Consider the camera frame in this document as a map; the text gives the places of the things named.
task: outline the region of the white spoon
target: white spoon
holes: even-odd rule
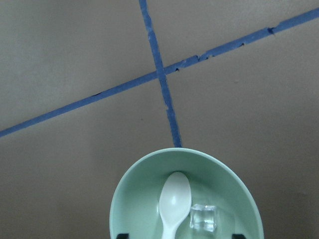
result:
[[[174,239],[177,228],[190,211],[191,192],[189,181],[180,172],[166,180],[159,198],[159,214],[163,222],[161,239]]]

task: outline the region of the mint green bowl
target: mint green bowl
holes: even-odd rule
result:
[[[150,153],[121,178],[110,211],[111,239],[129,233],[130,239],[160,239],[162,223],[158,202],[168,176],[180,171],[190,183],[192,205],[215,205],[219,221],[214,238],[263,239],[264,232],[256,203],[244,183],[214,157],[187,148],[168,148]],[[208,239],[189,227],[190,216],[178,228],[176,239]]]

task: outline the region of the blue grout line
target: blue grout line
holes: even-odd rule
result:
[[[180,68],[186,68],[186,67],[192,66],[196,63],[199,63],[201,61],[204,61],[204,60],[208,59],[210,56],[217,56],[217,55],[226,53],[228,51],[237,49],[238,47],[241,47],[245,44],[246,45],[250,44],[250,43],[255,42],[257,40],[260,40],[262,38],[271,36],[275,33],[281,32],[283,30],[287,30],[289,28],[292,28],[292,27],[295,27],[299,24],[303,24],[305,22],[314,20],[316,18],[319,18],[319,8],[316,8],[314,10],[308,11],[308,12],[303,13],[301,15],[295,16],[295,17],[290,18],[288,20],[285,20],[285,21],[281,22],[277,27],[264,28],[264,29],[261,29],[259,31],[254,32],[254,33],[251,33],[247,36],[239,38],[237,40],[228,42],[226,44],[223,44],[221,46],[218,46],[216,48],[208,50],[203,55],[201,55],[199,57],[196,55],[196,56],[189,57],[185,60],[182,60],[180,62],[174,63],[174,64],[167,66],[163,69],[164,74],[166,74],[166,75],[171,74],[171,73],[179,70]],[[157,72],[151,72],[147,75],[138,77],[134,80],[131,80],[131,81],[128,81],[128,82],[123,83],[121,85],[110,88],[106,91],[103,91],[103,92],[97,94],[97,95],[84,98],[82,100],[76,101],[74,103],[71,103],[71,104],[66,105],[64,107],[61,107],[61,108],[58,108],[58,109],[53,110],[51,112],[48,112],[46,114],[40,115],[40,116],[35,117],[33,119],[30,119],[30,120],[27,120],[25,122],[22,122],[20,124],[17,124],[15,126],[10,127],[10,128],[4,129],[4,130],[0,131],[0,137],[3,137],[7,134],[16,132],[20,129],[29,127],[29,126],[34,125],[36,123],[48,120],[48,119],[53,118],[55,116],[64,114],[66,112],[72,111],[72,110],[77,109],[79,107],[82,107],[82,106],[88,105],[90,103],[99,101],[101,99],[104,99],[106,97],[109,97],[109,96],[112,96],[114,94],[120,93],[122,91],[128,90],[128,89],[133,88],[135,86],[139,86],[143,83],[154,80],[157,77],[158,77]],[[164,90],[163,91],[164,99],[165,100],[169,99],[170,102],[168,101],[168,103],[167,103],[167,104],[169,104],[169,103],[171,103],[171,98],[170,98],[170,93],[169,93],[166,77],[165,77],[165,80],[164,81],[162,80],[160,83],[161,83],[162,90]],[[175,119],[174,111],[170,111],[168,109],[167,115],[168,115],[169,119]],[[172,129],[172,134],[179,135],[177,124],[176,124],[176,126],[174,126],[174,124],[172,123],[171,129]]]
[[[7,134],[16,132],[16,131],[18,131],[20,129],[23,129],[23,128],[27,128],[27,127],[29,127],[31,125],[36,124],[36,123],[40,123],[42,121],[48,120],[48,119],[53,118],[55,116],[59,116],[61,114],[67,113],[67,112],[72,111],[72,110],[75,110],[77,108],[80,108],[82,106],[88,105],[90,103],[99,101],[99,100],[104,99],[106,97],[115,95],[115,94],[120,93],[122,91],[131,89],[131,88],[133,88],[135,86],[139,86],[141,84],[144,84],[144,83],[146,83],[148,81],[151,81],[151,80],[154,80],[156,78],[157,78],[156,72],[152,72],[152,73],[149,73],[147,75],[138,77],[138,78],[136,78],[134,80],[128,81],[128,82],[123,83],[123,84],[118,85],[118,86],[115,86],[113,88],[110,88],[110,89],[108,89],[106,91],[103,91],[101,93],[98,93],[96,95],[93,95],[93,96],[84,98],[82,100],[73,102],[73,103],[71,103],[69,105],[63,106],[61,108],[58,108],[58,109],[53,110],[51,112],[45,113],[45,114],[40,115],[38,117],[29,119],[29,120],[27,120],[25,122],[22,122],[20,124],[17,124],[15,126],[10,127],[10,128],[4,129],[4,130],[0,131],[0,137],[3,137],[5,135],[7,135]]]
[[[167,106],[166,113],[167,113],[167,117],[168,117],[168,121],[169,121],[169,125],[170,125],[171,134],[173,137],[173,142],[174,142],[175,147],[182,147],[180,134],[179,134],[179,130],[178,130],[178,124],[176,121],[176,116],[175,116],[175,112],[174,112],[174,108],[173,108],[173,104],[172,104],[172,99],[171,99],[169,87],[167,84],[164,65],[163,65],[163,62],[161,60],[159,45],[158,45],[158,41],[156,39],[155,32],[153,30],[152,20],[151,20],[151,17],[149,15],[149,12],[148,12],[148,6],[147,6],[146,0],[140,0],[140,7],[141,7],[145,27],[146,27],[146,30],[148,32],[149,42],[150,42],[150,46],[152,49],[152,54],[153,54],[153,58],[154,58],[156,72],[157,72],[159,82],[160,82],[162,95],[164,98],[164,102]]]

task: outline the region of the tile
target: tile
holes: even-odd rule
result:
[[[0,130],[155,70],[137,1],[1,1],[0,22]]]
[[[148,0],[164,66],[319,7],[317,0]]]
[[[247,185],[265,238],[316,238],[319,20],[168,75],[184,147]]]
[[[109,238],[120,178],[167,147],[158,81],[0,138],[1,237]]]

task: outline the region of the transparent cube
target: transparent cube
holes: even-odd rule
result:
[[[217,227],[217,207],[195,204],[190,208],[190,228],[215,232]]]

